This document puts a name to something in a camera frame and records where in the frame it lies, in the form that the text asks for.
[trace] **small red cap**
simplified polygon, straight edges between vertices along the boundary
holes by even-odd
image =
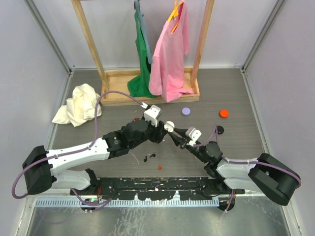
[[[228,111],[227,110],[221,110],[220,111],[220,117],[227,118],[228,117]]]

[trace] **orange hanger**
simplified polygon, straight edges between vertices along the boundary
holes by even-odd
[[[178,5],[177,5],[177,0],[175,0],[175,4],[174,4],[174,10],[172,11],[171,15],[169,16],[168,18],[168,22],[171,22],[171,20],[174,18],[174,17],[177,17],[179,15],[178,13],[178,8],[180,5],[182,5],[184,2],[181,1]]]
[[[184,2],[181,1],[178,5],[177,5],[177,0],[175,0],[175,5],[174,5],[174,10],[172,12],[172,14],[169,16],[168,18],[168,22],[170,22],[174,17],[177,17],[179,15],[178,13],[178,8],[180,7],[180,5],[182,5]],[[179,21],[176,22],[174,28],[172,29],[171,33],[174,33],[174,31],[176,30],[177,26],[179,24]]]

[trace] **wooden frame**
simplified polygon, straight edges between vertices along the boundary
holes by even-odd
[[[84,14],[81,1],[84,0],[71,0],[75,13],[78,17],[79,23],[81,25],[82,31],[84,33],[85,39],[88,43],[89,49],[91,51],[93,60],[96,64],[99,76],[102,80],[102,93],[109,90],[119,90],[125,93],[129,93],[127,88],[127,82],[132,78],[140,75],[140,69],[135,70],[105,70],[103,69],[102,62],[99,58],[89,25]],[[200,60],[202,56],[202,51],[208,31],[209,21],[214,5],[214,0],[207,0],[205,11],[203,15],[199,41],[197,45],[197,51],[195,55],[195,61],[193,67],[185,67],[185,83],[184,87],[191,89],[195,94],[184,94],[178,100],[174,102],[195,102],[199,101],[200,92],[197,81],[197,73],[200,65]],[[157,98],[147,98],[147,97],[138,97],[138,100],[145,102],[147,104],[153,103],[166,103],[161,96]],[[123,95],[110,93],[101,99],[103,106],[118,106],[118,105],[133,105],[136,104],[129,98],[124,97]]]

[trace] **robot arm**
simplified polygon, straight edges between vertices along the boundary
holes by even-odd
[[[160,143],[169,134],[176,146],[187,149],[205,166],[206,172],[217,178],[220,184],[230,189],[247,189],[263,192],[272,201],[287,205],[298,182],[293,177],[275,170],[254,164],[260,161],[283,168],[295,174],[291,169],[268,154],[262,154],[258,159],[238,160],[243,164],[226,161],[216,142],[200,145],[198,138],[201,132],[194,127],[187,130],[174,127],[174,123],[158,121],[161,113],[159,107],[146,105],[142,118],[134,119],[123,126],[121,130],[110,132],[91,143],[59,150],[45,151],[44,146],[33,149],[23,164],[23,169],[45,157],[53,157],[41,164],[35,165],[25,172],[28,194],[39,194],[49,188],[75,188],[78,190],[95,187],[98,180],[93,171],[87,169],[77,172],[68,170],[71,167],[90,161],[106,160],[125,155],[143,142],[150,140]]]

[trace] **crumpled white shirt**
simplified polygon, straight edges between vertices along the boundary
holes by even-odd
[[[75,87],[72,98],[68,98],[66,105],[59,108],[52,122],[57,124],[72,123],[74,127],[77,127],[88,120],[94,119],[95,105],[98,98],[99,95],[88,84]],[[102,109],[98,104],[97,116],[101,114]]]

